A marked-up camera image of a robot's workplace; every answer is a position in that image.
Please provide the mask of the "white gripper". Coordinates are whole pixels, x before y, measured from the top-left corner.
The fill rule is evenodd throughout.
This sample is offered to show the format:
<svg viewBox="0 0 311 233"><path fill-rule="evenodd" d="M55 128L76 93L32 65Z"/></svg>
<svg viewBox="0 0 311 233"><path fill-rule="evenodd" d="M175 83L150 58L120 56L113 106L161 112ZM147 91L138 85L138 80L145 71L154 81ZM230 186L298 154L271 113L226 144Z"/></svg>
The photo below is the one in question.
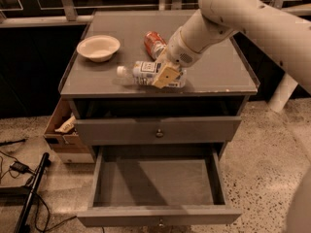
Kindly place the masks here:
<svg viewBox="0 0 311 233"><path fill-rule="evenodd" d="M156 58L156 62L163 63L166 59L173 64L188 68L201 58L202 54L197 53L184 43L182 39L182 28L179 27L171 36L169 42ZM169 83L176 80L180 75L179 67L165 64L160 68L159 73L153 81L153 86L164 88Z"/></svg>

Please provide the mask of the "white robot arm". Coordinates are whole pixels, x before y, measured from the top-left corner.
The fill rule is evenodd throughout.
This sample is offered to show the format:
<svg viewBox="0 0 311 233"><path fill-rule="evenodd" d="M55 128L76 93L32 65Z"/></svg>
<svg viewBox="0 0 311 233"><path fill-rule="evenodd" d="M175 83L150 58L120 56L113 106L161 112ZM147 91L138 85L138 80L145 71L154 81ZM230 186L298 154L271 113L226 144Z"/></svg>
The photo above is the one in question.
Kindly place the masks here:
<svg viewBox="0 0 311 233"><path fill-rule="evenodd" d="M232 32L245 35L311 93L311 23L260 0L198 0L198 10L171 36L156 59L153 85L163 88L203 52Z"/></svg>

